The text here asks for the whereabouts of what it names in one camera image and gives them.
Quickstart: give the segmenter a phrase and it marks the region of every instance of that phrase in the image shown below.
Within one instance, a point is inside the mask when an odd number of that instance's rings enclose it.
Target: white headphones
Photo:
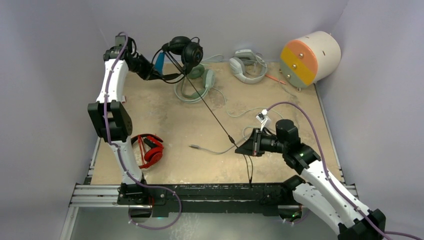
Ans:
[[[252,65],[255,63],[259,63],[262,65],[262,69],[260,71],[259,76],[253,78],[247,77],[245,75],[245,66]],[[229,67],[231,68],[231,73],[245,84],[259,83],[264,78],[268,70],[267,63],[250,49],[236,51],[234,53],[234,56],[229,59]]]

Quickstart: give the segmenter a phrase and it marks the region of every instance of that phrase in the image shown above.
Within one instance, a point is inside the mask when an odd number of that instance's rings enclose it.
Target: black headphones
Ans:
[[[172,58],[170,59],[171,61],[175,61],[173,62],[174,65],[178,63],[169,52],[180,55],[183,66],[180,66],[179,70],[186,75],[189,74],[194,67],[199,65],[203,58],[203,48],[200,44],[192,41],[186,36],[174,37],[170,42],[162,46],[162,51],[167,54],[167,57]]]

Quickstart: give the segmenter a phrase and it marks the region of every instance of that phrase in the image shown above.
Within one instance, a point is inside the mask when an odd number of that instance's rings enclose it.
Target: tan work surface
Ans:
[[[268,64],[268,74],[283,80],[279,73],[277,62]],[[339,179],[340,171],[337,166],[333,146],[321,111],[315,86],[310,86],[297,92],[289,83],[285,88],[293,95],[288,94],[280,84],[268,77],[257,84],[245,84],[234,77],[227,62],[211,63],[207,68],[215,71],[215,88],[221,90],[227,99],[228,111],[238,115],[248,109],[256,107],[267,108],[276,102],[289,101],[298,104],[309,115],[314,124],[319,141],[322,145],[327,166]],[[165,72],[175,72],[175,68],[167,64]],[[201,80],[194,80],[196,86],[201,86]],[[186,81],[186,94],[194,92]],[[203,184],[203,183],[247,183],[248,174],[243,155],[234,153],[234,149],[222,155],[188,147],[189,144],[199,145],[217,152],[226,150],[231,143],[220,125],[209,112],[205,104],[200,101],[188,104],[180,101],[174,94],[174,86],[161,80],[144,81],[136,74],[130,73],[124,85],[126,103],[124,107],[132,119],[132,135],[156,134],[164,141],[162,159],[148,169],[144,169],[144,176],[149,184]],[[240,140],[242,129],[246,126],[259,127],[255,118],[261,109],[252,110],[243,116],[233,118],[227,115],[223,96],[211,89],[204,98],[216,117],[234,140]],[[285,119],[291,119],[299,128],[301,140],[310,145],[317,153],[318,147],[311,127],[302,115],[293,106],[278,105],[273,110],[279,112]],[[280,117],[270,112],[271,128],[275,129],[275,122]],[[246,130],[249,136],[252,129]],[[138,164],[140,150],[138,144],[134,147]],[[289,168],[281,154],[265,153],[262,157],[251,157],[253,161],[253,183],[273,183],[296,175]],[[116,185],[122,181],[118,162],[112,150],[102,140],[99,146],[97,159],[91,184]]]

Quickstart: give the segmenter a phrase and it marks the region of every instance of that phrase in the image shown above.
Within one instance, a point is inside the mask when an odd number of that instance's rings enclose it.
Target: cylindrical container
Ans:
[[[326,32],[316,31],[284,46],[280,68],[289,83],[302,89],[331,74],[341,58],[337,41]]]

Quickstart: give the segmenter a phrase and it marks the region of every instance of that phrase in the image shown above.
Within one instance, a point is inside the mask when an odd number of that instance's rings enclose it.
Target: orange stick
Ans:
[[[276,78],[274,76],[271,76],[269,74],[265,74],[265,76],[268,77],[268,78],[270,78],[270,79],[272,79],[272,80],[274,80],[274,81],[276,81],[276,82],[280,82],[280,83],[282,83],[284,85],[287,85],[284,81],[280,81],[280,80],[278,80],[278,78]]]

